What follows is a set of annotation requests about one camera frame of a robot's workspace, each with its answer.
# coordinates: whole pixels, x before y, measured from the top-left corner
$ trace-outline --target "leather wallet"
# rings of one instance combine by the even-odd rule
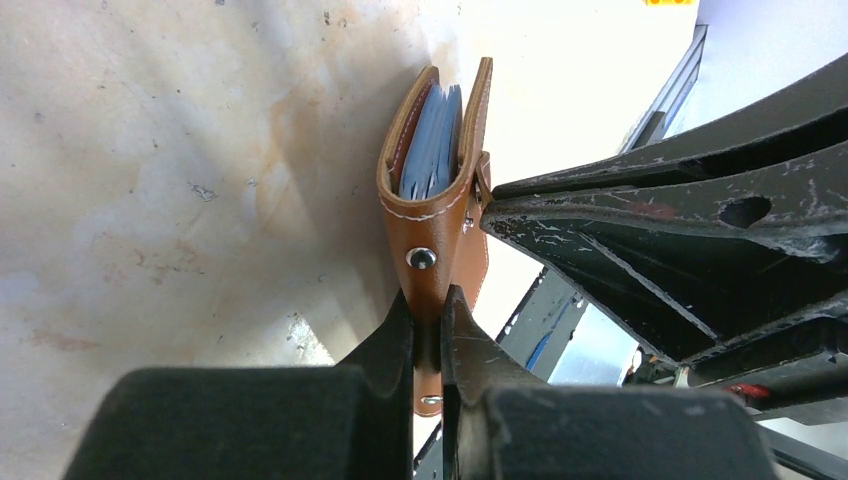
[[[456,177],[438,195],[404,200],[397,194],[413,133],[439,69],[425,67],[406,95],[386,136],[377,164],[391,254],[414,318],[413,410],[441,412],[440,317],[448,287],[456,284],[474,307],[489,265],[483,206],[491,198],[489,154],[483,152],[492,59],[483,58],[459,127]]]

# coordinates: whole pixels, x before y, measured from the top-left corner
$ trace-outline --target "stained surface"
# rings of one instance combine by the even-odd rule
[[[129,370],[365,338],[397,290],[376,155],[423,65],[495,57],[498,184],[612,154],[695,13],[515,3],[0,5],[0,477],[60,476]],[[494,332],[540,267],[491,243]]]

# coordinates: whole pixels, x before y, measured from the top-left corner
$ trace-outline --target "white stitching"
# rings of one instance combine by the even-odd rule
[[[489,270],[489,239],[486,238],[485,232],[483,233],[483,255],[486,256],[486,270]],[[471,306],[471,309],[474,310],[474,307],[477,306],[477,300],[480,300],[480,290],[483,289],[483,282],[486,281],[486,275],[483,274],[483,277],[480,278],[480,285],[477,285],[477,293],[474,294],[474,305]]]
[[[430,81],[430,82],[428,82],[428,85],[432,88],[434,83],[432,81]],[[430,92],[430,89],[425,88],[425,89],[421,90],[421,93],[418,94],[418,99],[415,100],[415,104],[412,106],[412,110],[410,110],[410,112],[409,112],[409,116],[406,118],[406,124],[404,124],[403,132],[401,132],[400,138],[398,139],[399,140],[398,146],[395,149],[395,159],[392,162],[392,167],[389,168],[389,173],[392,173],[394,171],[395,167],[397,166],[397,161],[400,158],[400,146],[401,146],[401,143],[403,143],[403,139],[406,138],[406,131],[409,129],[409,124],[412,123],[413,114],[415,113],[416,110],[418,110],[418,105],[421,102],[424,101],[424,98],[427,97],[427,95],[424,95],[424,93],[429,93],[429,92]]]
[[[454,205],[454,204],[455,204],[455,203],[456,203],[456,202],[457,202],[460,198],[462,198],[464,195],[465,195],[465,190],[462,190],[462,191],[460,191],[460,192],[459,192],[459,195],[457,195],[457,197],[456,197],[456,198],[454,198],[453,200],[451,200],[451,203],[449,203],[447,207],[443,208],[442,210],[439,210],[439,211],[438,211],[438,212],[436,212],[436,213],[431,213],[431,214],[428,214],[428,215],[422,215],[422,216],[420,216],[420,217],[408,217],[408,216],[406,216],[406,215],[401,215],[400,213],[397,213],[397,212],[392,211],[392,209],[390,209],[390,208],[389,208],[389,206],[388,206],[388,205],[386,205],[386,202],[383,200],[383,196],[382,196],[382,195],[380,195],[380,203],[383,205],[383,208],[385,208],[387,212],[391,213],[392,215],[394,215],[394,216],[396,216],[396,217],[398,217],[398,218],[403,218],[403,219],[406,219],[406,220],[412,220],[412,221],[414,221],[414,222],[423,222],[423,221],[425,221],[425,220],[430,220],[431,218],[436,218],[436,217],[438,217],[439,215],[441,215],[441,214],[443,214],[443,213],[447,212],[447,211],[448,211],[448,210],[450,210],[450,208],[451,208],[451,207],[452,207],[452,206],[453,206],[453,205]]]

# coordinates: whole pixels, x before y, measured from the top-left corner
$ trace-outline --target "black metal frame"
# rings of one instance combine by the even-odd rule
[[[498,187],[483,228],[569,279],[663,361],[714,380],[722,358],[773,357],[778,333],[792,343],[814,328],[804,335],[843,344],[833,332],[848,318],[846,78],[843,57],[711,124]],[[752,406],[848,420],[844,355],[830,353],[816,381],[767,382],[768,400]]]

